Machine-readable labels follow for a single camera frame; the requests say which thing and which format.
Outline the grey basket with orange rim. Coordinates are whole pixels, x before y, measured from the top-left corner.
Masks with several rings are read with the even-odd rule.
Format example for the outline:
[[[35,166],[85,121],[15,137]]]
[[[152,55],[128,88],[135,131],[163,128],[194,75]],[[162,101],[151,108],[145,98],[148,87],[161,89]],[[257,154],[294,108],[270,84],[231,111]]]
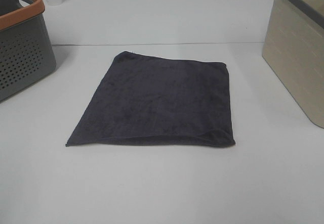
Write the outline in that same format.
[[[1,100],[56,69],[43,0],[1,0]]]

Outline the dark grey towel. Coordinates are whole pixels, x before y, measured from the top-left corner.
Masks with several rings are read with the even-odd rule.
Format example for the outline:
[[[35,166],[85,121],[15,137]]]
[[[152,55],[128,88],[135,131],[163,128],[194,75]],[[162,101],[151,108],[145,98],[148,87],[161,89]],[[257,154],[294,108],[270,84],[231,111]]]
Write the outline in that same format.
[[[66,145],[96,143],[234,146],[226,64],[118,54]]]

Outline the beige basket with grey rim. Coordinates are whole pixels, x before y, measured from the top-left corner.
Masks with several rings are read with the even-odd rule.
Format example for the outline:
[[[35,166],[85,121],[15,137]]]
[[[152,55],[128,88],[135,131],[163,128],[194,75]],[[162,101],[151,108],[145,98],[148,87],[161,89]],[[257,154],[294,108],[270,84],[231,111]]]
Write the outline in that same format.
[[[308,119],[323,127],[323,0],[274,0],[262,57]]]

